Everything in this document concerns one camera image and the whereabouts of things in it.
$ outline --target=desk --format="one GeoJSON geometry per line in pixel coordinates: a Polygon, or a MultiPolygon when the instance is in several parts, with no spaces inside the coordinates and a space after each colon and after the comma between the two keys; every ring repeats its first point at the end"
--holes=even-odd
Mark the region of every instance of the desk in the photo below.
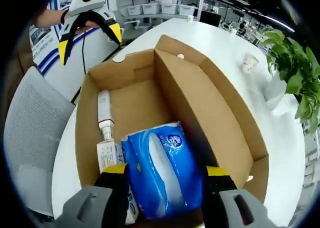
{"type": "MultiPolygon", "coordinates": [[[[305,172],[305,143],[302,127],[294,120],[298,103],[292,96],[292,110],[274,117],[262,91],[271,76],[266,56],[246,40],[218,27],[197,21],[170,19],[134,40],[114,58],[152,49],[161,35],[168,35],[209,57],[226,75],[252,112],[269,153],[269,176],[264,205],[277,226],[287,226],[300,198],[305,172]],[[239,68],[245,53],[253,54],[259,64],[251,76],[239,68]]],[[[55,217],[64,202],[80,190],[75,156],[75,113],[62,135],[52,176],[52,206],[55,217]]]]}

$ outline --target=toothpaste box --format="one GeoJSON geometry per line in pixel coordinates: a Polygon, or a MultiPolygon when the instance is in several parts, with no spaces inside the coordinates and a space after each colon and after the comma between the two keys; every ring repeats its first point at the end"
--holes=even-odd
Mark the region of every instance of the toothpaste box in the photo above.
{"type": "MultiPolygon", "coordinates": [[[[122,147],[113,139],[105,140],[98,143],[96,145],[96,148],[100,173],[102,173],[108,166],[125,162],[122,147]]],[[[135,223],[139,214],[138,206],[132,193],[131,186],[129,186],[128,201],[129,207],[126,212],[126,225],[135,223]]]]}

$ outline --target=person's arm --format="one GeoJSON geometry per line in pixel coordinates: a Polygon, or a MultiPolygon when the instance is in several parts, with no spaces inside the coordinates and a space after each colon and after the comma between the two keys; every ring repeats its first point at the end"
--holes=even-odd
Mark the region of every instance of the person's arm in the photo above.
{"type": "MultiPolygon", "coordinates": [[[[63,13],[63,10],[43,9],[36,14],[35,18],[33,19],[33,24],[38,28],[49,28],[54,25],[59,25],[61,24],[61,16],[63,13]]],[[[68,16],[69,12],[65,14],[64,19],[66,19],[68,16]]],[[[77,33],[81,33],[89,28],[98,27],[96,23],[89,20],[85,23],[85,26],[86,27],[82,27],[81,29],[77,30],[77,33]]]]}

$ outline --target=person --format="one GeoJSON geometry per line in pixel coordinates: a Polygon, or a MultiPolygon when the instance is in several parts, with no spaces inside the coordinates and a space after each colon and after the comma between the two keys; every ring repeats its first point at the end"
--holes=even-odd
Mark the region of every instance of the person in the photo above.
{"type": "MultiPolygon", "coordinates": [[[[64,20],[69,16],[68,11],[41,9],[35,14],[30,21],[30,25],[37,28],[49,28],[54,25],[64,23],[64,20]]],[[[92,21],[87,21],[85,27],[79,28],[76,33],[82,33],[89,28],[97,28],[98,25],[92,21]]],[[[0,107],[0,129],[3,134],[7,113],[10,107],[11,100],[17,90],[17,87],[24,77],[24,74],[31,66],[36,66],[33,61],[33,55],[29,38],[29,26],[20,35],[20,39],[16,44],[6,67],[3,79],[2,103],[0,107]]]]}
{"type": "Polygon", "coordinates": [[[247,31],[246,31],[246,28],[245,28],[245,26],[246,26],[246,22],[245,21],[243,21],[240,25],[239,25],[239,29],[240,30],[242,30],[241,32],[240,32],[240,36],[243,36],[247,31]]]}

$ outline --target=hand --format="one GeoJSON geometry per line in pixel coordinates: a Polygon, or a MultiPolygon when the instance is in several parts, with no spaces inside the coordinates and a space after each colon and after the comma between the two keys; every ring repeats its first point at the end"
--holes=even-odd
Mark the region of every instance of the hand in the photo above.
{"type": "Polygon", "coordinates": [[[88,20],[86,23],[85,23],[85,26],[84,27],[81,27],[81,28],[78,28],[76,31],[75,31],[75,34],[78,35],[78,34],[81,34],[87,30],[89,30],[90,28],[98,28],[99,26],[93,22],[93,21],[90,21],[88,20]]]}

